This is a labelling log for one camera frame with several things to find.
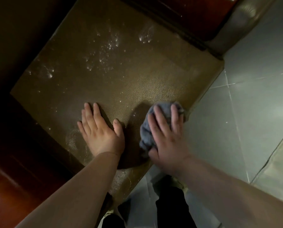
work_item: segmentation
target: tiled floor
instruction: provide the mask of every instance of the tiled floor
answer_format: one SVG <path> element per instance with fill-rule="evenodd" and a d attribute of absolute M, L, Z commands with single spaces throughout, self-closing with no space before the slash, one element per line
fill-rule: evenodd
<path fill-rule="evenodd" d="M 191 152 L 241 180 L 251 182 L 265 165 L 283 138 L 283 0 L 227 52 L 225 70 L 190 115 L 185 132 Z M 131 201 L 129 227 L 157 225 L 151 180 L 158 174 L 152 167 L 139 184 L 150 201 L 146 193 L 132 195 L 140 199 Z M 186 201 L 198 228 L 219 226 L 191 192 Z M 139 222 L 146 209 L 154 216 Z"/>

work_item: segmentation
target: gray towel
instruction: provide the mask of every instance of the gray towel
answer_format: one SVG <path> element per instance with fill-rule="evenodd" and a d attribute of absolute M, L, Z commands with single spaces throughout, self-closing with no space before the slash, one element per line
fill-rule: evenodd
<path fill-rule="evenodd" d="M 140 127 L 141 141 L 139 142 L 139 146 L 140 146 L 140 148 L 142 148 L 144 150 L 144 152 L 142 153 L 142 157 L 144 157 L 144 158 L 149 157 L 148 153 L 149 153 L 149 151 L 152 147 L 157 149 L 156 143 L 154 141 L 154 138 L 153 138 L 151 130 L 150 130 L 150 126 L 149 126 L 149 122 L 148 122 L 148 114 L 154 115 L 154 106 L 157 105 L 162 110 L 162 113 L 165 116 L 166 121 L 167 121 L 167 123 L 168 123 L 168 125 L 170 126 L 170 129 L 171 129 L 171 105 L 172 104 L 175 104 L 175 106 L 177 107 L 179 115 L 181 115 L 181 114 L 185 115 L 184 109 L 182 108 L 182 106 L 178 102 L 174 102 L 174 103 L 172 103 L 172 102 L 159 102 L 159 103 L 156 103 L 153 106 L 151 106 L 151 108 L 147 112 L 146 118 L 145 118 L 143 124 Z"/>

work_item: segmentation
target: black pants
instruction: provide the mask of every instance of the black pants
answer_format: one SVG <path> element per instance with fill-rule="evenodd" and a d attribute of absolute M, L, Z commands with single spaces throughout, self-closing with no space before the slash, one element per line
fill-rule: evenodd
<path fill-rule="evenodd" d="M 176 187 L 164 189 L 159 200 L 156 201 L 157 225 L 164 227 L 192 227 L 196 225 L 189 213 L 189 207 L 185 201 L 184 193 Z M 123 220 L 115 214 L 106 216 L 102 228 L 124 228 Z"/>

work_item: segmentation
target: tile grout line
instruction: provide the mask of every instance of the tile grout line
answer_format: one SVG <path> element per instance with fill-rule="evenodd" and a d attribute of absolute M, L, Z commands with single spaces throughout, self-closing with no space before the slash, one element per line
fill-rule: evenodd
<path fill-rule="evenodd" d="M 227 87 L 228 87 L 228 93 L 229 93 L 229 97 L 230 97 L 231 110 L 232 110 L 233 118 L 235 119 L 235 127 L 236 127 L 236 131 L 237 131 L 237 134 L 238 134 L 238 140 L 239 140 L 239 143 L 240 143 L 240 148 L 241 148 L 241 152 L 242 152 L 242 156 L 243 156 L 243 160 L 244 160 L 244 165 L 245 165 L 245 168 L 246 168 L 247 181 L 250 184 L 250 180 L 249 180 L 249 176 L 248 176 L 248 172 L 247 172 L 247 166 L 246 166 L 247 163 L 246 163 L 246 159 L 244 157 L 244 152 L 243 152 L 243 149 L 242 149 L 241 137 L 240 137 L 240 133 L 239 133 L 239 130 L 238 130 L 238 123 L 237 123 L 237 120 L 235 118 L 235 110 L 234 110 L 234 107 L 233 107 L 233 102 L 232 102 L 232 98 L 231 98 L 231 94 L 230 94 L 230 88 L 229 88 L 229 85 L 233 85 L 235 83 L 228 84 L 226 70 L 225 70 L 225 78 L 226 78 L 226 83 L 227 83 Z"/>

